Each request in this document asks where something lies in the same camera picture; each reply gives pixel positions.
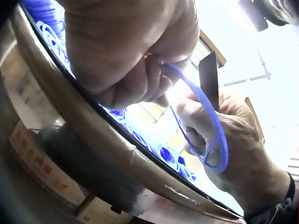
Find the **wrist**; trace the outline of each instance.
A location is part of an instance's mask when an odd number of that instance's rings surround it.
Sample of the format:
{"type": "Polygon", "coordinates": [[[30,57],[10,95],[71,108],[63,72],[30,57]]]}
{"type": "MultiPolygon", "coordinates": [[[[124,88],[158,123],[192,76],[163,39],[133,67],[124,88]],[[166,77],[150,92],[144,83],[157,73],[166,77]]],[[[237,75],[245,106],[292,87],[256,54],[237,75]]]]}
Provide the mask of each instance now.
{"type": "Polygon", "coordinates": [[[271,162],[271,169],[266,175],[247,184],[250,187],[236,189],[232,196],[244,213],[254,214],[284,200],[290,186],[290,177],[286,171],[271,162]]]}

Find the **wooden frame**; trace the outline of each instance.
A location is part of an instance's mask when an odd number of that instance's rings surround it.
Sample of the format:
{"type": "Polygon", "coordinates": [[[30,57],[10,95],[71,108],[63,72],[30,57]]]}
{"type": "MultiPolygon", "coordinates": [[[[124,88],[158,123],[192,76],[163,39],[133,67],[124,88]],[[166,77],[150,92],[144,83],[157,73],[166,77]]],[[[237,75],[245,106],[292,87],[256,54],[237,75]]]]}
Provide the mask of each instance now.
{"type": "Polygon", "coordinates": [[[223,67],[227,62],[225,57],[221,54],[221,52],[218,50],[215,44],[213,44],[213,42],[208,38],[208,36],[202,30],[200,30],[199,38],[209,47],[211,51],[215,51],[216,57],[220,64],[219,67],[223,67]]]}

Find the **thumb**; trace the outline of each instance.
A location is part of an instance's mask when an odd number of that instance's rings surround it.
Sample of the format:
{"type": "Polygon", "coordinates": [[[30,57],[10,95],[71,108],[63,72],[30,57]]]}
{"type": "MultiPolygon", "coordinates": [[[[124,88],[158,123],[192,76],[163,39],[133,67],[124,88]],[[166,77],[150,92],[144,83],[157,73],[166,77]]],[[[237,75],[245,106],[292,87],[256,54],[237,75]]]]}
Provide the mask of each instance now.
{"type": "Polygon", "coordinates": [[[194,128],[206,142],[214,138],[214,129],[201,103],[184,98],[177,104],[176,110],[180,121],[194,128]]]}

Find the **blue rubber ring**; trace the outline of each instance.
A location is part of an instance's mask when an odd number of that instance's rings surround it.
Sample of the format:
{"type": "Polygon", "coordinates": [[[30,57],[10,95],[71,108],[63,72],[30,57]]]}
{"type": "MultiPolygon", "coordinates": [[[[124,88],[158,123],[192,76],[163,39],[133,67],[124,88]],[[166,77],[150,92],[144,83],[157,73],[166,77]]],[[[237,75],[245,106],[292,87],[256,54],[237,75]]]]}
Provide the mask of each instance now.
{"type": "Polygon", "coordinates": [[[176,73],[176,75],[181,78],[188,86],[189,88],[193,91],[193,93],[195,94],[195,96],[198,98],[199,102],[202,104],[203,108],[205,109],[205,111],[207,112],[207,115],[211,121],[212,127],[214,129],[215,132],[215,138],[214,140],[209,144],[204,157],[202,158],[196,151],[196,149],[194,148],[194,146],[191,144],[190,140],[187,138],[183,128],[180,125],[180,122],[176,116],[176,113],[174,112],[173,108],[171,108],[176,121],[178,123],[178,126],[180,128],[180,130],[182,131],[186,141],[188,142],[188,144],[190,145],[191,149],[193,150],[193,152],[196,154],[196,156],[198,157],[198,159],[206,166],[206,168],[210,169],[211,171],[213,171],[216,174],[220,174],[222,173],[228,164],[228,146],[227,146],[227,142],[226,142],[226,137],[224,134],[224,130],[222,128],[221,122],[211,104],[211,102],[209,101],[209,99],[207,98],[207,96],[205,95],[205,93],[202,91],[201,88],[199,88],[198,86],[196,86],[193,82],[191,82],[189,79],[187,79],[183,73],[183,71],[173,65],[173,64],[164,64],[163,66],[167,66],[170,67],[174,70],[174,72],[176,73]],[[215,147],[216,144],[219,144],[219,155],[220,155],[220,163],[217,166],[211,166],[210,164],[207,163],[207,157],[209,155],[209,153],[211,152],[211,150],[213,149],[213,147],[215,147]]]}

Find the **label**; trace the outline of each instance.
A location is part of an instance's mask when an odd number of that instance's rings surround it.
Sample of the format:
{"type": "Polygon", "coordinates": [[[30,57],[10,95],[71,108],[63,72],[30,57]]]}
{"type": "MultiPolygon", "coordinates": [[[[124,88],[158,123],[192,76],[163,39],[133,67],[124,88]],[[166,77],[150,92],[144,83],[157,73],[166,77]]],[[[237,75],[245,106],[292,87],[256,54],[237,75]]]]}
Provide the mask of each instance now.
{"type": "Polygon", "coordinates": [[[111,209],[111,205],[95,197],[77,216],[86,224],[128,224],[132,215],[111,209]]]}
{"type": "Polygon", "coordinates": [[[75,205],[83,202],[85,196],[79,185],[41,150],[21,120],[10,136],[10,143],[20,159],[45,185],[75,205]]]}

